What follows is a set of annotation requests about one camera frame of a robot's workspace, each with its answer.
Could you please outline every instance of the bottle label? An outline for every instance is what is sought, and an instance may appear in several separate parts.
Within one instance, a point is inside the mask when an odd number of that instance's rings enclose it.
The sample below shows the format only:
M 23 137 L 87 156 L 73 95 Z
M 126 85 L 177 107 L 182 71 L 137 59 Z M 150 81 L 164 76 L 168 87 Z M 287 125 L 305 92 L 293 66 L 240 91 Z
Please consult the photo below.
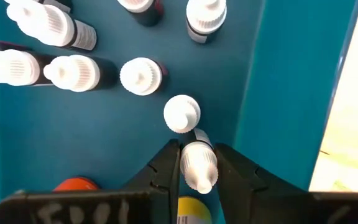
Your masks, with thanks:
M 197 34 L 193 29 L 190 27 L 190 24 L 187 22 L 187 33 L 189 33 L 189 36 L 192 40 L 194 40 L 197 43 L 205 44 L 207 35 L 201 35 Z
M 210 220 L 204 220 L 199 216 L 196 215 L 181 215 L 177 218 L 177 224 L 209 224 L 212 223 Z
M 208 135 L 203 130 L 195 128 L 194 129 L 194 135 L 195 135 L 197 140 L 206 142 L 210 146 L 212 146 L 211 142 L 209 141 Z
M 64 4 L 56 1 L 56 0 L 44 0 L 42 4 L 48 4 L 51 6 L 56 6 L 57 8 L 59 8 L 60 10 L 62 10 L 63 12 L 70 12 L 71 9 L 68 6 L 65 6 Z
M 72 47 L 93 50 L 98 40 L 95 29 L 77 20 L 75 20 L 75 25 L 77 28 L 77 36 Z

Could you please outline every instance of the dark bottle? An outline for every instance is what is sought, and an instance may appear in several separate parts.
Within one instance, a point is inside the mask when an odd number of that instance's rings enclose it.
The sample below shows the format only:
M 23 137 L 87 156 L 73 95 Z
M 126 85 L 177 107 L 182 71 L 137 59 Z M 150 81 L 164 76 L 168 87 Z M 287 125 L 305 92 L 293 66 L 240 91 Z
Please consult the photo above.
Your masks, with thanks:
M 143 26 L 156 25 L 163 15 L 161 0 L 118 0 Z
M 192 40 L 211 42 L 226 19 L 226 0 L 189 0 L 186 8 L 187 32 Z
M 74 92 L 111 88 L 117 81 L 115 64 L 82 55 L 57 57 L 44 73 L 58 88 Z

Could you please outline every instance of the teal tray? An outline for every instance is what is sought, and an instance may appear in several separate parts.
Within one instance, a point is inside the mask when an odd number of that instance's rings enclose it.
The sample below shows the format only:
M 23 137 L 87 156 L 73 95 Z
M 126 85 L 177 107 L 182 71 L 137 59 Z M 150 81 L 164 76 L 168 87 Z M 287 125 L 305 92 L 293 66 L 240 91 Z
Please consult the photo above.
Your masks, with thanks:
M 165 88 L 135 96 L 112 90 L 73 93 L 0 85 L 0 199 L 18 189 L 50 190 L 84 175 L 119 188 L 171 138 L 163 107 L 177 94 L 195 97 L 200 128 L 275 175 L 307 190 L 326 118 L 358 13 L 358 0 L 228 0 L 217 39 L 198 45 L 186 33 L 185 0 L 164 1 L 155 27 L 142 27 L 115 0 L 73 0 L 74 16 L 93 25 L 91 55 L 121 67 L 150 57 L 170 74 Z M 74 52 L 42 45 L 6 17 L 0 40 L 38 52 Z M 224 223 L 216 189 L 198 195 Z

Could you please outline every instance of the white surface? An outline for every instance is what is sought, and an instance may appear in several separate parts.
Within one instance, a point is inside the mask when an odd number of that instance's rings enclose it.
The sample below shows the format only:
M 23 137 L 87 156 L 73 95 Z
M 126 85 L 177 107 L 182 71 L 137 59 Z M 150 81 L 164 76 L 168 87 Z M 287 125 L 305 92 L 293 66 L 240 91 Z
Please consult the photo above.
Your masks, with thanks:
M 162 71 L 153 60 L 135 58 L 122 66 L 119 77 L 126 90 L 139 96 L 155 92 L 162 82 Z
M 153 0 L 118 0 L 118 2 L 130 12 L 140 13 L 146 11 Z
M 216 156 L 211 147 L 203 142 L 185 146 L 181 154 L 180 170 L 189 187 L 201 194 L 208 194 L 218 180 Z
M 96 62 L 82 55 L 57 57 L 45 66 L 44 74 L 58 88 L 74 92 L 92 90 L 100 80 Z
M 191 131 L 197 126 L 200 117 L 200 106 L 190 96 L 174 96 L 164 107 L 165 122 L 176 133 L 183 134 Z
M 201 34 L 218 30 L 226 14 L 226 0 L 189 0 L 186 7 L 190 26 Z
M 358 192 L 358 20 L 344 62 L 310 191 Z

